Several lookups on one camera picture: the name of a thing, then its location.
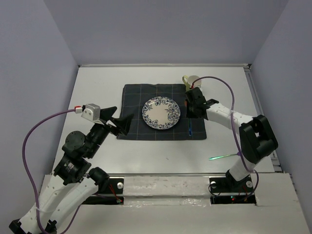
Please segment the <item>iridescent purple spoon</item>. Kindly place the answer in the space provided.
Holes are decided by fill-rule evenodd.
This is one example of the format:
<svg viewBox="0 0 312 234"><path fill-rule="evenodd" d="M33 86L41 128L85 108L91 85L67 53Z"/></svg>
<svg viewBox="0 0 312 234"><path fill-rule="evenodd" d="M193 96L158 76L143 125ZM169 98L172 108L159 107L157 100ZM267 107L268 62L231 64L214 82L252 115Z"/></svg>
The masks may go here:
<svg viewBox="0 0 312 234"><path fill-rule="evenodd" d="M193 135L193 130L192 130L192 120L191 118L188 119L188 129L189 129L189 136Z"/></svg>

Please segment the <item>pale yellow mug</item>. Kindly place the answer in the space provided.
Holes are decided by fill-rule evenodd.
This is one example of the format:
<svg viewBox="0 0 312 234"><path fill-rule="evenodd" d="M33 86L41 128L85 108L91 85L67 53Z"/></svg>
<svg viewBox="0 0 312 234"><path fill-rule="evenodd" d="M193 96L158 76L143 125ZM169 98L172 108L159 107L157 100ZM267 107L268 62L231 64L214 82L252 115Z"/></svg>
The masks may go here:
<svg viewBox="0 0 312 234"><path fill-rule="evenodd" d="M199 79L199 76L196 75L182 77L182 81L185 85L186 91L189 91L192 85L194 86L194 88L198 87L200 90L202 90L201 88L202 81L201 80L197 81L197 79Z"/></svg>

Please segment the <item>dark grey checked cloth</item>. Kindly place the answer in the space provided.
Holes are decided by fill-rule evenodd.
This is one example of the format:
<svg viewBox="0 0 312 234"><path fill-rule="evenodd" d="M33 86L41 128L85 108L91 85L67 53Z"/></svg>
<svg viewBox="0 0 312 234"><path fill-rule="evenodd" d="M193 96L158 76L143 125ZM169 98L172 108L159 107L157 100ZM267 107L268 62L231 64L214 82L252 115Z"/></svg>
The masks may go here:
<svg viewBox="0 0 312 234"><path fill-rule="evenodd" d="M184 84L126 84L122 91L120 116L134 114L128 135L119 135L118 140L177 141L205 140L207 138L204 119L192 118L193 135L189 136L186 118ZM142 118L143 105L154 97L168 97L180 107L181 117L170 129L156 130L149 127Z"/></svg>

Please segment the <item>blue floral white plate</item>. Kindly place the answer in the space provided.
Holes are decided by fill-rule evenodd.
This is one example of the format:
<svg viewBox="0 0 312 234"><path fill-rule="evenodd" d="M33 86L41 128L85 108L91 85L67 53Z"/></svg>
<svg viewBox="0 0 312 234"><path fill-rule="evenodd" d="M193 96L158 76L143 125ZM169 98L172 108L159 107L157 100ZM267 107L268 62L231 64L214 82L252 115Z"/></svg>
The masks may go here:
<svg viewBox="0 0 312 234"><path fill-rule="evenodd" d="M142 107L142 118L151 128L166 130L175 126L181 117L179 105L168 97L153 97Z"/></svg>

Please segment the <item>iridescent green fork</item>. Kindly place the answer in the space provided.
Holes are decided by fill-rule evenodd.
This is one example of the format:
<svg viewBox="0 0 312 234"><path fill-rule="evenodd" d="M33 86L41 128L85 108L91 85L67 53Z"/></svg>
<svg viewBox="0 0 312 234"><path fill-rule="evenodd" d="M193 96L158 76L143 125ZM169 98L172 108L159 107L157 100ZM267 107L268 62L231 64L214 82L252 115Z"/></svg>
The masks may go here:
<svg viewBox="0 0 312 234"><path fill-rule="evenodd" d="M217 159L231 157L231 156L239 156L239 153L229 154L229 155L222 155L222 156L214 156L214 157L210 157L209 160L217 160Z"/></svg>

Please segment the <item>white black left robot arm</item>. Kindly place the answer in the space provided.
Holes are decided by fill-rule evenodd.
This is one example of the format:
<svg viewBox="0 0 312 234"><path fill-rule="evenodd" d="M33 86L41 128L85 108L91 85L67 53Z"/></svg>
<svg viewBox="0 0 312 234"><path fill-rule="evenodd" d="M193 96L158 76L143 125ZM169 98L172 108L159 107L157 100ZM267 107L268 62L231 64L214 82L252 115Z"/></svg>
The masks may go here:
<svg viewBox="0 0 312 234"><path fill-rule="evenodd" d="M102 109L95 104L76 106L65 113L74 112L93 123L90 132L71 132L62 147L64 152L42 192L38 192L26 162L25 148L29 136L41 124L57 117L53 114L37 123L26 135L22 145L22 160L32 184L35 203L22 218L13 220L9 228L15 234L55 234L63 220L77 214L80 205L92 195L109 190L115 193L109 175L99 167L92 168L92 159L109 134L127 135L133 115L114 118L117 107Z"/></svg>

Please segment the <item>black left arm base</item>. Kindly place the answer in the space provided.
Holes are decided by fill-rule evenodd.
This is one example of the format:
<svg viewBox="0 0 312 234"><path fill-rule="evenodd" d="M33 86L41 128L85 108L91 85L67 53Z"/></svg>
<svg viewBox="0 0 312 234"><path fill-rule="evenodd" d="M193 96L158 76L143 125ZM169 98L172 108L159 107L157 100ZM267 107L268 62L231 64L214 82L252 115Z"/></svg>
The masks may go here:
<svg viewBox="0 0 312 234"><path fill-rule="evenodd" d="M111 177L106 188L100 187L99 190L88 197L83 205L123 205L124 178Z"/></svg>

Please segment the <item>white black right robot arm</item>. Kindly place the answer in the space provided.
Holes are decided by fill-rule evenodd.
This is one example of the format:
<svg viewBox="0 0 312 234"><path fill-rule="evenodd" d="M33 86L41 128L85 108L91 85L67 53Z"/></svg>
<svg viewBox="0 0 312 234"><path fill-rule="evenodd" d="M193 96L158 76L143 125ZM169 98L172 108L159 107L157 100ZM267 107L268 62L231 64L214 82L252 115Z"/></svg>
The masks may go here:
<svg viewBox="0 0 312 234"><path fill-rule="evenodd" d="M233 92L230 108L215 99L206 100L198 87L185 95L188 118L203 118L232 131L240 159L226 172L224 185L229 191L236 191L256 165L278 147L268 119L264 115L252 117L236 112Z"/></svg>

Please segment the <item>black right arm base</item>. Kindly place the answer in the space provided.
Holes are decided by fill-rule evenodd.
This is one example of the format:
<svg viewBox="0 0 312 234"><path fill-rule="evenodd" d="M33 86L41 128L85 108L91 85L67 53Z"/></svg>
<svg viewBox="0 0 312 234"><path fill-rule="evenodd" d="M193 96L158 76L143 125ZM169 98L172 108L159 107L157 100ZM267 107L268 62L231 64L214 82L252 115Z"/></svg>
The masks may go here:
<svg viewBox="0 0 312 234"><path fill-rule="evenodd" d="M252 193L254 187L251 177L247 177L238 186L230 187L225 177L209 178L208 191L211 204L256 204Z"/></svg>

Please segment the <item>aluminium table edge rail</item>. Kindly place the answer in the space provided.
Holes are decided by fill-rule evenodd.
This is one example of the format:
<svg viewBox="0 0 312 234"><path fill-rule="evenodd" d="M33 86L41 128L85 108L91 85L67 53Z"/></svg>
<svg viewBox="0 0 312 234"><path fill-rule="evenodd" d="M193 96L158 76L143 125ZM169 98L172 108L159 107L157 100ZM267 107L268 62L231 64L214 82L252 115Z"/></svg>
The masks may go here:
<svg viewBox="0 0 312 234"><path fill-rule="evenodd" d="M241 67L249 69L247 63L141 63L141 64L81 64L79 68L137 68L137 67Z"/></svg>

